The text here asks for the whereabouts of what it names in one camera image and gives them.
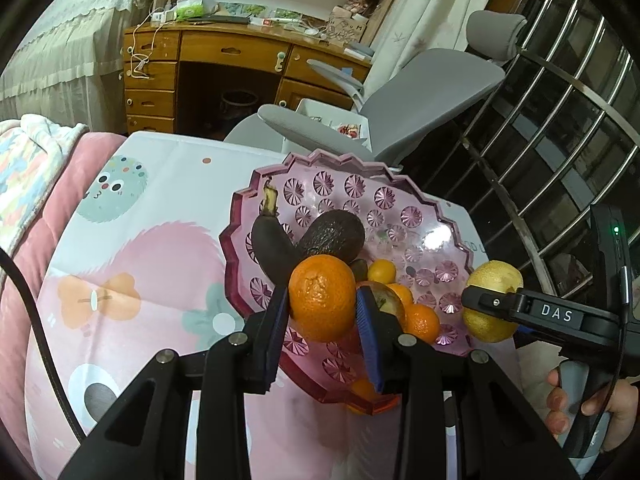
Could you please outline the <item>person's right hand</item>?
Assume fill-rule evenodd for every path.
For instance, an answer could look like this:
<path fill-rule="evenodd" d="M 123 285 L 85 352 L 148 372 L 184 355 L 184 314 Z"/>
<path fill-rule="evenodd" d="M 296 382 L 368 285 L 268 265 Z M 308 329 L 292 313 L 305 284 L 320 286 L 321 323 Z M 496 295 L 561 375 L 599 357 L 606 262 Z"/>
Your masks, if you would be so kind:
<path fill-rule="evenodd" d="M 548 395 L 547 405 L 550 412 L 544 422 L 555 435 L 565 434 L 570 428 L 570 420 L 565 413 L 568 405 L 567 394 L 560 388 L 559 371 L 555 368 L 547 376 L 547 382 L 553 389 Z M 621 446 L 634 430 L 638 415 L 639 390 L 626 379 L 616 382 L 612 396 L 608 399 L 605 411 L 611 414 L 608 432 L 602 444 L 604 452 L 610 452 Z"/>

